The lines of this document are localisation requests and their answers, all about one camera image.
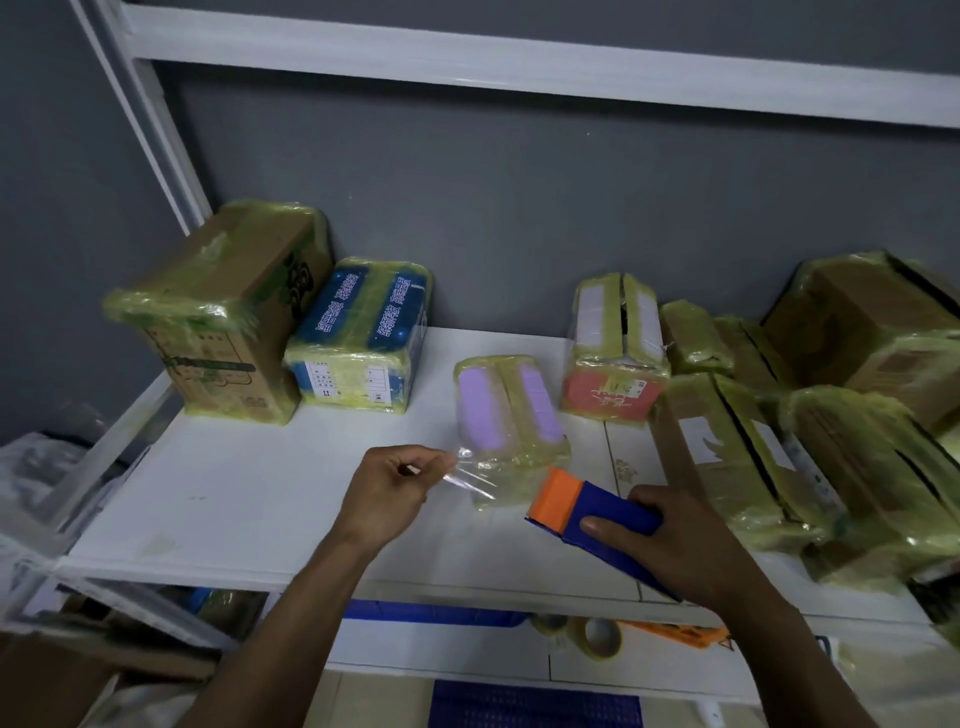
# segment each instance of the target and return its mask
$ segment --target plastic wrap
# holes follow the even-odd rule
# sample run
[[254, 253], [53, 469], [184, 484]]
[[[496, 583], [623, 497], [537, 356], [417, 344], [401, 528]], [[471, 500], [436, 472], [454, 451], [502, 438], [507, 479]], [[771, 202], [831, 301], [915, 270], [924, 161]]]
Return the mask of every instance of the plastic wrap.
[[561, 409], [643, 422], [669, 378], [657, 297], [630, 274], [577, 286]]
[[332, 266], [317, 210], [230, 203], [104, 310], [143, 331], [188, 413], [283, 424], [300, 401], [283, 346]]
[[453, 477], [477, 505], [529, 504], [547, 468], [570, 459], [532, 356], [477, 356], [453, 371], [461, 448]]
[[930, 428], [960, 406], [960, 292], [886, 253], [804, 263], [763, 322], [801, 385], [879, 392]]
[[954, 460], [960, 461], [960, 409], [951, 412], [941, 420], [933, 432], [940, 447]]
[[808, 464], [805, 515], [831, 536], [804, 553], [811, 576], [883, 589], [960, 555], [960, 468], [898, 407], [812, 387], [782, 401], [780, 428]]
[[743, 386], [675, 376], [651, 432], [670, 486], [704, 498], [745, 546], [795, 552], [820, 536], [779, 501], [801, 476]]
[[304, 401], [405, 412], [432, 291], [433, 276], [415, 263], [337, 263], [284, 355]]
[[733, 354], [703, 308], [689, 301], [665, 303], [660, 307], [660, 323], [674, 375], [732, 375]]
[[784, 393], [798, 388], [797, 378], [783, 357], [770, 346], [760, 324], [735, 316], [719, 316], [713, 323], [733, 354], [735, 381], [768, 401], [776, 401]]

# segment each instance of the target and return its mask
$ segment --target white label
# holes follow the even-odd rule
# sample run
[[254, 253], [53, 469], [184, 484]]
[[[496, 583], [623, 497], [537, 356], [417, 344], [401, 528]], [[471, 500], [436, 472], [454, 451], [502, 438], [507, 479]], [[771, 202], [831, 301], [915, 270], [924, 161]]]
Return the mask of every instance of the white label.
[[643, 388], [646, 386], [646, 379], [634, 379], [634, 383], [630, 385], [630, 389], [627, 390], [625, 397], [628, 400], [639, 397], [640, 393], [643, 391]]
[[709, 447], [710, 445], [723, 446], [723, 442], [717, 440], [706, 417], [688, 417], [678, 422], [684, 433], [686, 448], [690, 450], [690, 456], [695, 464], [723, 462]]
[[367, 367], [367, 399], [390, 404], [390, 377], [386, 367]]
[[640, 309], [640, 346], [657, 361], [663, 359], [663, 332], [660, 331], [660, 314], [653, 296], [646, 293], [636, 295], [636, 305]]
[[599, 347], [603, 344], [603, 286], [592, 285], [580, 291], [577, 304], [577, 344]]
[[314, 364], [307, 361], [306, 371], [310, 375], [310, 384], [313, 385], [313, 393], [317, 397], [326, 397], [336, 400], [340, 397], [337, 387], [333, 383], [333, 375], [326, 364]]
[[767, 446], [767, 449], [770, 450], [770, 454], [774, 456], [774, 462], [781, 468], [795, 472], [797, 468], [786, 454], [786, 450], [783, 449], [780, 440], [777, 439], [777, 434], [774, 432], [774, 429], [766, 423], [758, 422], [757, 420], [753, 420], [753, 422], [756, 431], [760, 434], [760, 438]]
[[813, 458], [801, 445], [800, 440], [795, 435], [788, 436], [783, 441], [783, 449], [786, 450], [793, 464], [797, 466], [797, 470], [806, 475], [807, 482], [813, 488], [813, 496], [817, 501], [831, 514], [846, 514], [847, 506], [843, 504], [843, 500], [833, 490], [833, 486], [830, 485], [830, 481], [827, 480], [824, 472], [820, 470], [820, 466], [813, 462]]

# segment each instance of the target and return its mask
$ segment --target blue plastic crate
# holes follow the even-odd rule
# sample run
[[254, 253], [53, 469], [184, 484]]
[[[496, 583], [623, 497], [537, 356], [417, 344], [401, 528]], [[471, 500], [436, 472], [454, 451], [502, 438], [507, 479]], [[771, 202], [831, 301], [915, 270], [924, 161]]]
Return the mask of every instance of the blue plastic crate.
[[496, 609], [441, 607], [435, 604], [408, 604], [401, 601], [351, 599], [344, 619], [410, 621], [421, 624], [470, 624], [476, 627], [516, 627], [527, 616], [523, 612]]
[[643, 728], [629, 695], [437, 680], [428, 728]]

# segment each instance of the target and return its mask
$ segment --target white shelf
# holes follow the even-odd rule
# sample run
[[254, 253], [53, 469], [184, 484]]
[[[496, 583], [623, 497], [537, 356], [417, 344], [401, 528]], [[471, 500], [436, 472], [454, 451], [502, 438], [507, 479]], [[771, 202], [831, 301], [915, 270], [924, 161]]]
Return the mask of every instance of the white shelf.
[[[532, 354], [550, 391], [559, 393], [563, 339], [431, 328], [406, 415], [303, 406], [290, 424], [277, 427], [180, 414], [56, 571], [282, 591], [333, 523], [362, 453], [405, 442], [454, 449], [453, 365], [497, 353]], [[562, 418], [574, 453], [570, 469], [578, 476], [623, 496], [637, 482], [663, 482], [645, 428]], [[413, 527], [373, 562], [356, 595], [719, 623], [700, 607], [639, 589], [523, 515], [523, 508], [477, 512], [467, 493], [441, 483]], [[823, 588], [793, 559], [762, 554], [758, 560], [820, 634], [879, 633], [939, 643], [906, 593]]]

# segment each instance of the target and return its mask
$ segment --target packing tape roll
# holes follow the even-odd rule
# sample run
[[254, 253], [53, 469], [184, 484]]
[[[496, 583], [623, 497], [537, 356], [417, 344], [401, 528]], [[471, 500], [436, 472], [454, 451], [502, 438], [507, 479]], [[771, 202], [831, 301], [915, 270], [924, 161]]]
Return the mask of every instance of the packing tape roll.
[[567, 615], [530, 615], [530, 624], [544, 637], [559, 635], [566, 629]]
[[566, 635], [581, 652], [598, 662], [616, 657], [623, 646], [620, 625], [612, 619], [571, 617], [566, 623]]

